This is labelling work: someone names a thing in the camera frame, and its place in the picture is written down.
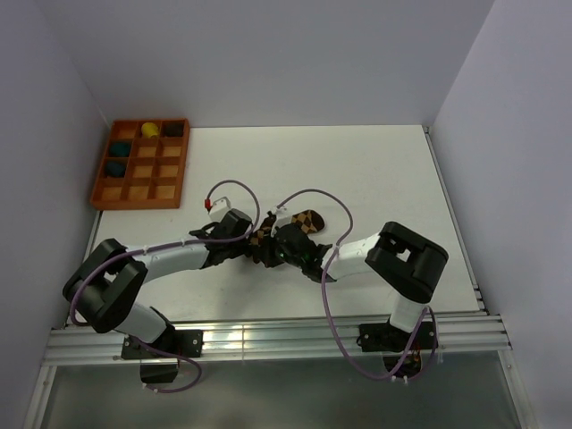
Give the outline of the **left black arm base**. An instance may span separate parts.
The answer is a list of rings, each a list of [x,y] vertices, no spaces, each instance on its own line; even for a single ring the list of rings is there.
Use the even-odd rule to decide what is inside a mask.
[[[202,330],[176,330],[169,328],[155,342],[147,344],[127,336],[122,345],[121,359],[139,361],[139,378],[144,387],[157,393],[177,393],[195,387],[203,370],[195,358],[203,348]],[[182,375],[182,364],[196,369],[194,378],[186,385],[175,387],[175,379]]]

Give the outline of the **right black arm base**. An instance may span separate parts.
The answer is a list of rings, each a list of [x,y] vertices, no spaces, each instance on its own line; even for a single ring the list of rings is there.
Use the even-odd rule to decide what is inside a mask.
[[[389,323],[360,324],[358,331],[356,344],[363,352],[396,353],[396,356],[383,357],[383,364],[388,372],[398,364],[410,337],[409,333],[402,332]],[[394,376],[405,381],[419,375],[434,358],[438,345],[433,325],[422,322],[404,363]]]

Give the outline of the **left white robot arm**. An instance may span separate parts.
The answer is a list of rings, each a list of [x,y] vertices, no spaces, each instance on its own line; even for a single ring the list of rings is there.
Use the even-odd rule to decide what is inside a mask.
[[[142,341],[152,356],[163,357],[174,347],[174,328],[157,310],[136,302],[142,286],[243,255],[248,244],[244,235],[251,224],[247,214],[233,208],[220,221],[152,251],[104,240],[64,285],[63,296],[94,331],[130,335]]]

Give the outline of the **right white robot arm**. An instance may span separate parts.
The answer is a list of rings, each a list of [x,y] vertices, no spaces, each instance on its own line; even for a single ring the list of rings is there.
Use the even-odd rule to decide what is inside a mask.
[[[449,254],[397,222],[387,222],[380,232],[340,246],[317,244],[291,223],[265,240],[261,260],[268,267],[296,266],[310,280],[324,284],[376,273],[397,292],[386,331],[389,343],[404,349],[418,335],[416,324],[433,297]]]

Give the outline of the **brown argyle sock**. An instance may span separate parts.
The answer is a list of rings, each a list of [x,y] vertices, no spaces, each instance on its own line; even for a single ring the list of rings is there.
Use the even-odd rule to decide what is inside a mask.
[[[324,218],[312,209],[296,214],[287,214],[283,220],[286,224],[296,225],[306,235],[321,232],[325,228]],[[246,257],[255,264],[262,264],[265,268],[274,268],[283,264],[283,261],[278,257],[272,236],[276,221],[277,215],[268,212],[260,227],[248,238]]]

